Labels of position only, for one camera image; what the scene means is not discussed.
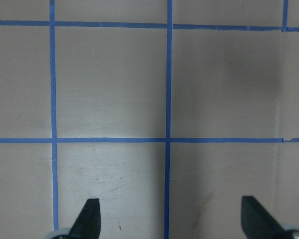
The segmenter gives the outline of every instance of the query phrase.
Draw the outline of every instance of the floor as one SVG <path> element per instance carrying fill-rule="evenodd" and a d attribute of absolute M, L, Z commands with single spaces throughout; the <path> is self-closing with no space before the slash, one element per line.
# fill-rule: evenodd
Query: floor
<path fill-rule="evenodd" d="M 299 0 L 0 0 L 0 238 L 100 198 L 100 239 L 299 226 Z"/>

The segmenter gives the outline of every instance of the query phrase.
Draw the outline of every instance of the grid line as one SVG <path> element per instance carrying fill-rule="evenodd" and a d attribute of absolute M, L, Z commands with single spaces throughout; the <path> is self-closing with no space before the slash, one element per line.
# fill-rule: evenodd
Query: grid line
<path fill-rule="evenodd" d="M 184 30 L 233 30 L 233 31 L 274 31 L 299 32 L 299 27 L 287 27 L 286 17 L 283 26 L 244 26 L 244 25 L 199 25 L 199 24 L 173 24 L 173 29 Z M 88 22 L 88 21 L 55 21 L 56 27 L 120 27 L 120 28 L 151 28 L 167 29 L 164 23 L 138 23 L 138 22 Z M 19 20 L 0 20 L 0 26 L 49 26 L 49 21 L 19 21 Z"/>
<path fill-rule="evenodd" d="M 167 1 L 166 42 L 166 143 L 165 143 L 165 188 L 164 188 L 164 239 L 169 238 L 169 178 L 171 138 L 171 68 L 172 68 L 173 1 Z"/>
<path fill-rule="evenodd" d="M 59 228 L 58 160 L 56 123 L 56 73 L 55 73 L 55 1 L 50 0 L 50 75 L 51 75 L 51 135 L 52 135 L 52 194 L 53 228 Z"/>
<path fill-rule="evenodd" d="M 169 239 L 169 180 L 171 143 L 299 143 L 299 138 L 172 138 L 171 137 L 171 70 L 172 70 L 172 30 L 235 30 L 235 31 L 272 31 L 299 32 L 299 27 L 288 27 L 288 0 L 284 0 L 283 21 L 281 26 L 244 26 L 244 25 L 200 25 L 173 24 L 172 0 L 167 0 L 167 23 L 130 23 L 130 22 L 87 22 L 55 21 L 55 0 L 50 0 L 49 21 L 0 20 L 0 26 L 49 26 L 50 30 L 50 77 L 51 77 L 51 138 L 0 138 L 0 143 L 51 143 L 52 146 L 52 182 L 53 182 L 53 227 L 58 222 L 58 143 L 165 143 L 165 190 L 164 190 L 164 239 Z M 165 138 L 58 138 L 56 105 L 56 67 L 55 67 L 55 28 L 65 27 L 120 27 L 167 29 L 166 56 L 166 135 Z"/>
<path fill-rule="evenodd" d="M 284 0 L 283 26 L 282 26 L 283 32 L 288 31 L 287 22 L 288 22 L 288 0 Z"/>

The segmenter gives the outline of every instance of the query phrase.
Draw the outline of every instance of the painter's tape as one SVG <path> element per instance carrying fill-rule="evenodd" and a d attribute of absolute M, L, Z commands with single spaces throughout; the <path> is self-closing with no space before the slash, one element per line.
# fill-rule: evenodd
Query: painter's tape
<path fill-rule="evenodd" d="M 192 25 L 192 24 L 174 24 L 174 29 L 188 30 L 235 30 L 235 31 L 273 31 L 281 30 L 279 26 L 227 26 L 227 25 Z"/>
<path fill-rule="evenodd" d="M 51 143 L 50 138 L 0 138 L 0 143 Z"/>
<path fill-rule="evenodd" d="M 165 143 L 165 138 L 57 138 L 58 143 Z"/>
<path fill-rule="evenodd" d="M 164 190 L 164 239 L 169 239 L 169 181 L 171 138 L 171 71 L 172 71 L 173 1 L 167 0 L 167 52 L 166 52 L 166 145 Z"/>
<path fill-rule="evenodd" d="M 56 21 L 56 26 L 80 26 L 80 27 L 124 27 L 124 28 L 167 28 L 167 24 L 161 23 L 132 23 L 132 22 L 91 22 L 91 21 Z"/>
<path fill-rule="evenodd" d="M 172 138 L 172 143 L 283 143 L 283 138 Z"/>
<path fill-rule="evenodd" d="M 299 32 L 299 27 L 287 27 L 288 32 Z"/>
<path fill-rule="evenodd" d="M 48 26 L 48 21 L 9 21 L 0 20 L 0 26 Z"/>
<path fill-rule="evenodd" d="M 288 21 L 288 0 L 284 0 L 283 27 L 282 27 L 283 32 L 288 31 L 287 21 Z"/>
<path fill-rule="evenodd" d="M 285 143 L 299 143 L 299 138 L 292 138 L 290 140 L 285 140 Z"/>
<path fill-rule="evenodd" d="M 58 160 L 56 128 L 56 74 L 55 74 L 55 1 L 50 0 L 50 76 L 51 76 L 51 127 L 52 127 L 52 194 L 53 194 L 53 228 L 59 229 L 58 207 Z"/>

